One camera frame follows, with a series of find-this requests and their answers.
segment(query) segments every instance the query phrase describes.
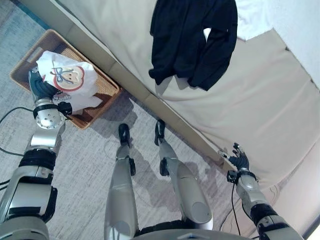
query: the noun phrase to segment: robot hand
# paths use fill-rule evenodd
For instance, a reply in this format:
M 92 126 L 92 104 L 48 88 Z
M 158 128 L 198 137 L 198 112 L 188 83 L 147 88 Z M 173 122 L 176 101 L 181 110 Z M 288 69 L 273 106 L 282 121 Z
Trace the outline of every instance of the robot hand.
M 249 160 L 242 147 L 237 143 L 234 143 L 233 147 L 232 152 L 235 156 L 229 156 L 223 151 L 218 153 L 237 168 L 237 172 L 228 171 L 227 181 L 236 184 L 242 208 L 255 224 L 260 239 L 302 240 L 303 238 L 269 205 L 260 191 L 255 174 L 249 170 Z

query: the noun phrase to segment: wicker basket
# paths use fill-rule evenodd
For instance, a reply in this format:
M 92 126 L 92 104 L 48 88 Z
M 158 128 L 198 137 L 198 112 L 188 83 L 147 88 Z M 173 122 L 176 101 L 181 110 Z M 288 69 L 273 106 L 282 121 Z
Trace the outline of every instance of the wicker basket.
M 122 91 L 122 88 L 52 29 L 47 30 L 38 42 L 26 53 L 24 58 L 15 66 L 10 73 L 11 79 L 22 88 L 30 91 L 28 71 L 37 66 L 36 61 L 46 50 L 62 54 L 79 62 L 88 62 L 93 65 L 98 76 L 96 80 L 98 92 L 95 96 L 100 98 L 102 103 L 97 107 L 85 108 L 82 115 L 70 116 L 72 119 L 71 121 L 75 126 L 80 129 L 86 129 L 111 106 L 113 101 Z

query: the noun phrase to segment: beige couch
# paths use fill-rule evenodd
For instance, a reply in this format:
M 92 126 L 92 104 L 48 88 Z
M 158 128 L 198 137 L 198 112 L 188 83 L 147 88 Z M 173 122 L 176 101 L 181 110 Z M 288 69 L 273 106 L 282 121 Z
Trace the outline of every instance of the beige couch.
M 117 61 L 117 58 L 109 48 L 85 28 L 72 13 L 65 10 L 54 0 L 21 0 L 21 2 L 51 28 L 64 36 L 101 70 L 143 102 L 159 118 L 163 119 L 175 131 L 180 133 L 192 146 L 215 161 L 221 169 L 226 171 L 231 168 L 230 163 L 223 161 L 217 154 L 217 150 L 222 148 L 223 145 L 219 142 L 219 139 L 212 141 L 200 133 L 198 129 L 191 127 L 185 118 L 181 117 L 179 112 L 177 113 L 172 107 L 160 100 L 153 91 L 150 91 L 150 87 L 146 87 L 145 82 L 142 83 L 141 79 L 138 79 L 136 75 L 129 71 L 127 65 L 123 66 Z M 275 32 L 272 34 L 276 39 L 279 39 L 277 41 L 281 46 L 284 45 Z M 243 45 L 240 51 L 245 50 L 246 46 Z M 299 70 L 299 74 L 301 74 L 304 80 L 308 79 L 308 75 L 301 71 L 301 69 Z M 320 100 L 319 96 L 315 96 L 314 99 Z M 289 176 L 283 176 L 281 184 L 276 184 L 264 190 L 264 193 L 268 196 L 275 209 L 301 234 L 307 230 L 308 226 L 320 214 L 320 188 L 317 186 L 317 183 L 320 182 L 320 140 L 316 140 L 315 144 L 308 151 L 308 153 L 299 153 L 304 156 L 300 159 L 300 162 L 288 165 L 288 169 L 295 170 Z M 245 235 L 249 236 L 254 229 L 253 225 L 244 215 L 240 202 L 237 203 L 236 209 L 240 219 L 242 219 L 240 221 L 241 229 L 243 229 Z M 233 215 L 230 214 L 222 226 L 222 230 L 235 233 L 236 229 L 234 228 L 234 224 L 232 224 L 233 221 Z

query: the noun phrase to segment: gray carpet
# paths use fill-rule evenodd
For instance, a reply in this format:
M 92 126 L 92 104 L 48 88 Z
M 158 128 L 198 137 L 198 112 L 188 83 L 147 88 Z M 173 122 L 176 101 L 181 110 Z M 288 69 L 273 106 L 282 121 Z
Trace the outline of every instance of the gray carpet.
M 31 95 L 10 80 L 9 72 L 45 28 L 18 2 L 0 1 L 0 115 L 17 106 L 33 108 Z M 52 184 L 58 188 L 58 197 L 55 214 L 47 224 L 50 235 L 60 240 L 103 239 L 105 203 L 119 146 L 120 123 L 129 125 L 132 137 L 130 155 L 136 165 L 132 179 L 139 227 L 181 217 L 170 179 L 159 174 L 158 147 L 153 142 L 156 121 L 149 109 L 124 92 L 88 129 L 79 130 L 66 123 L 54 169 Z M 0 126 L 0 146 L 22 153 L 34 125 L 32 113 L 12 113 Z M 167 129 L 165 134 L 180 160 L 198 177 L 214 214 L 214 229 L 219 230 L 231 210 L 232 185 L 211 160 L 192 149 L 176 132 Z M 0 181 L 4 181 L 11 177 L 20 158 L 3 152 L 0 158 Z

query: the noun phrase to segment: white cloth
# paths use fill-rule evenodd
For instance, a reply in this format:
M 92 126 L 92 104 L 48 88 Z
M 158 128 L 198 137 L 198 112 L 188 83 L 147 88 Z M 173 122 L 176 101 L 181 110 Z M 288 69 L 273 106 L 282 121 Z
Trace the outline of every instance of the white cloth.
M 275 31 L 238 39 L 229 68 L 209 91 L 175 77 L 156 85 L 148 74 L 156 0 L 60 2 L 204 139 L 228 153 L 241 144 L 262 188 L 287 176 L 320 138 L 319 90 Z
M 54 96 L 55 104 L 61 101 L 70 103 L 74 113 L 87 107 L 97 107 L 102 102 L 93 96 L 98 87 L 97 73 L 92 64 L 51 51 L 44 51 L 36 63 L 43 81 L 62 92 Z
M 235 0 L 238 11 L 237 37 L 247 41 L 272 29 L 266 0 Z

